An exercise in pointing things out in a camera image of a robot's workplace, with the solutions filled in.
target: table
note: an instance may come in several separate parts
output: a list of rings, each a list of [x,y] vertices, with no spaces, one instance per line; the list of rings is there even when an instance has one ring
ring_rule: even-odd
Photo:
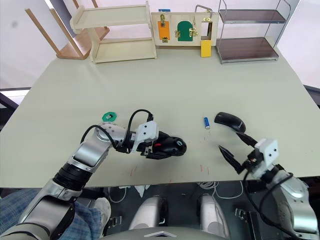
[[[0,134],[0,187],[42,187],[104,113],[116,112],[116,123],[126,127],[140,108],[154,114],[161,131],[182,137],[186,154],[153,160],[110,150],[88,187],[242,179],[218,145],[240,162],[252,149],[230,128],[213,123],[220,111],[240,117],[257,140],[278,139],[276,163],[288,172],[319,175],[320,110],[281,54],[278,61],[223,65],[215,49],[208,58],[185,47],[158,49],[157,55],[97,65],[55,59]],[[137,114],[132,129],[145,120]]]

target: blue jeans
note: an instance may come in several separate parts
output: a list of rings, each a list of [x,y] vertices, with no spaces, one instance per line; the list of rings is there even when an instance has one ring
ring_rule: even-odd
[[[0,235],[18,223],[19,217],[39,192],[26,188],[0,200]],[[59,240],[97,240],[101,234],[101,214],[75,202],[75,216]]]

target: green ring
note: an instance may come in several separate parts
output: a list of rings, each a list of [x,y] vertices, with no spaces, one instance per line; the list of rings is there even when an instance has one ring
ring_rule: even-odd
[[[104,122],[113,122],[116,120],[117,114],[113,111],[109,111],[102,116],[102,121]]]

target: black cable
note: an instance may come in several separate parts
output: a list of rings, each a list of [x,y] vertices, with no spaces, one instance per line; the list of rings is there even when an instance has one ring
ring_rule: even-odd
[[[267,199],[267,197],[277,188],[279,187],[281,184],[283,184],[285,181],[289,180],[290,178],[292,178],[294,175],[292,174],[292,172],[289,172],[289,175],[287,177],[285,177],[284,179],[282,179],[280,182],[278,182],[277,184],[275,184],[272,188],[270,188],[267,193],[262,197],[260,204],[259,204],[259,211],[262,212],[262,207]]]
[[[145,110],[145,109],[138,109],[134,113],[132,113],[130,120],[129,120],[129,123],[128,123],[128,127],[126,129],[125,138],[122,143],[122,146],[124,146],[126,148],[125,153],[127,153],[127,154],[129,154],[131,152],[130,140],[129,140],[131,123],[132,123],[132,120],[134,119],[134,116],[139,112],[146,112],[148,114],[148,118],[146,120],[147,122],[152,121],[154,119],[152,113],[148,110]]]
[[[294,233],[288,231],[287,229],[283,228],[282,226],[280,226],[279,223],[275,223],[274,221],[272,221],[270,218],[268,218],[262,211],[260,211],[260,209],[258,208],[258,206],[255,204],[255,202],[253,201],[253,199],[251,198],[251,196],[249,195],[248,192],[248,182],[247,182],[247,177],[249,175],[249,171],[246,172],[246,174],[244,175],[243,178],[243,186],[244,186],[244,193],[247,196],[248,200],[250,201],[250,203],[253,205],[253,207],[255,208],[255,210],[260,214],[261,219],[264,221],[265,224],[269,225],[269,226],[273,226],[277,229],[279,229],[280,231],[284,232],[285,234],[287,234],[288,236],[290,236],[292,239],[294,240],[301,240],[301,238],[297,237]],[[278,186],[280,186],[281,184],[283,184],[285,181],[287,181],[288,179],[292,178],[293,174],[290,173],[290,175],[286,178],[284,178],[283,180],[281,180],[280,182],[278,182],[276,185],[274,185],[272,188],[270,188],[268,190],[268,192],[262,197],[262,200],[265,201],[265,199],[267,198],[267,196],[272,193],[272,191],[274,191]]]
[[[85,140],[88,132],[89,132],[91,129],[93,129],[93,128],[100,129],[100,130],[109,138],[109,140],[110,140],[112,146],[114,147],[114,149],[117,149],[117,145],[115,144],[115,141],[112,139],[112,137],[110,136],[110,134],[109,134],[102,126],[99,126],[99,125],[92,125],[92,126],[90,126],[90,127],[84,132],[84,134],[83,134],[83,136],[82,136],[82,138],[81,138],[80,143],[82,143],[82,142]]]

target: yellow block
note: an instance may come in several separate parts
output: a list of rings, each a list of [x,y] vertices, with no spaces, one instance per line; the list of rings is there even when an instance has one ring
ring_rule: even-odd
[[[201,40],[201,57],[211,57],[211,40]]]

